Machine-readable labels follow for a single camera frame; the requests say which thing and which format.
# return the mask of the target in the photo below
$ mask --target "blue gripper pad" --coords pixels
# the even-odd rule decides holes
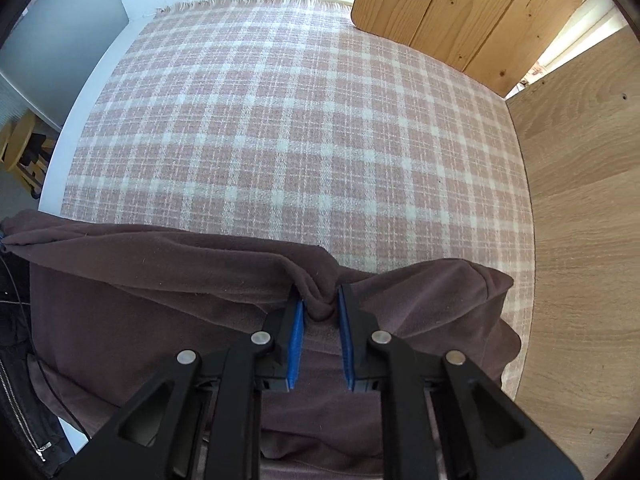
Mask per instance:
[[[338,319],[340,322],[340,343],[342,345],[342,368],[344,378],[347,379],[347,386],[351,391],[355,387],[355,371],[353,368],[353,341],[351,341],[351,330],[349,328],[349,316],[344,304],[342,288],[338,288]]]
[[[293,390],[300,371],[300,357],[302,355],[302,338],[305,335],[304,303],[298,300],[296,315],[293,319],[291,336],[289,337],[289,367],[287,369],[287,386]]]

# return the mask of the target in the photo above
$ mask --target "metal zipper pull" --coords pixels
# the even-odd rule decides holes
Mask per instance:
[[[46,462],[46,461],[47,461],[47,459],[46,459],[46,458],[44,458],[44,457],[42,456],[42,452],[43,452],[45,449],[49,449],[50,447],[51,447],[51,443],[50,443],[50,442],[47,442],[44,446],[39,447],[38,449],[36,449],[36,453],[37,453],[37,455],[40,457],[40,460],[42,460],[43,462]]]

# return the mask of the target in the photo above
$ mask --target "black jacket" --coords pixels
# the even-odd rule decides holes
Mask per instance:
[[[12,254],[0,254],[14,276],[26,315],[29,316],[29,264]],[[0,262],[0,430],[2,441],[12,436],[35,470],[50,478],[73,455],[58,418],[40,402],[27,368],[27,355],[33,354],[14,286]],[[7,471],[0,466],[0,476]]]

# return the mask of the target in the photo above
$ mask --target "fabric fold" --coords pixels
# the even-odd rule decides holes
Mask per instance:
[[[24,211],[1,224],[6,250],[31,263],[33,339],[52,386],[97,431],[168,356],[228,348],[258,330],[292,285],[305,301],[296,389],[264,394],[264,477],[382,474],[380,400],[352,394],[342,373],[336,291],[415,349],[459,349],[493,380],[520,349],[500,319],[513,280],[465,260],[382,274],[341,266],[323,248],[143,225],[86,224]],[[34,389],[64,409],[30,365]]]

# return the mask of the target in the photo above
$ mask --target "checkered blanket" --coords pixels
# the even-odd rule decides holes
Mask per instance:
[[[313,0],[160,12],[87,121],[62,215],[319,244],[382,272],[457,257],[513,276],[523,351],[534,248],[504,101]]]

